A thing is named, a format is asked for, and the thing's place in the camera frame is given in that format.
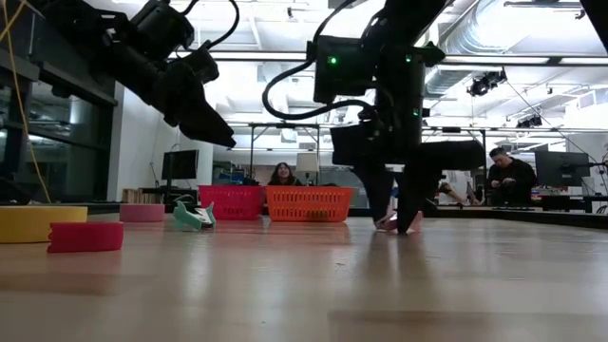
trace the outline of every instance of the red basket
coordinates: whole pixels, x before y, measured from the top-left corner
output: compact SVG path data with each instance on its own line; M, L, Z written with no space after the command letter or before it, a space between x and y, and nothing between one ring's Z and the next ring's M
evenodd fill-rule
M349 216L352 188L267 186L268 213L275 221L342 222Z
M216 219L253 220L262 213L262 187L239 185L200 185L200 205L212 202Z

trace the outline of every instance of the black hair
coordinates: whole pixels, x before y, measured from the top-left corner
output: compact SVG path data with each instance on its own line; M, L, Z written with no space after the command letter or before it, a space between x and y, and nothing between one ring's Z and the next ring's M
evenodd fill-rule
M281 179L278 176L278 169L281 166L285 166L289 170L289 177L287 178L286 184L290 184L291 185L291 184L295 183L295 177L294 177L294 172L292 172L292 168L289 167L289 165L285 161L283 161L283 162L278 163L275 166L275 172L273 172L273 175L270 177L270 183L269 184L272 184L272 185L279 185L279 184L281 184Z
M490 151L490 158L494 158L498 155L506 155L506 150L502 147L496 147L493 150Z

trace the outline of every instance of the green object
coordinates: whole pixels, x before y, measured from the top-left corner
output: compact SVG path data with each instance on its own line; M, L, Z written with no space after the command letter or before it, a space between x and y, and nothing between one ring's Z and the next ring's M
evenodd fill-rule
M186 206L178 200L177 206L173 209L173 216L175 217L176 228L183 230L183 226L189 226L192 231L199 232L203 228L215 228L217 221L213 216L213 203L205 209L199 211L200 215L195 215L188 212Z

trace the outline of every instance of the computer monitor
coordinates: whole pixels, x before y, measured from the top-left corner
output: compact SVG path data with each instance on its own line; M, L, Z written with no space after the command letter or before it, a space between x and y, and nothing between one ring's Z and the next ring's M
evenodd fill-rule
M170 177L171 180L195 180L198 165L198 150L167 152L162 159L162 179L168 180Z
M582 186L582 178L589 177L589 155L573 152L535 152L539 185Z

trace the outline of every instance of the pink bowl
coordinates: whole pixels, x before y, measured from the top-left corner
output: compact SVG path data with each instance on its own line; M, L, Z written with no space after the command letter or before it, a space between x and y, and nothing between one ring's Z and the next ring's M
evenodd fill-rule
M122 222L162 222L164 204L121 204Z

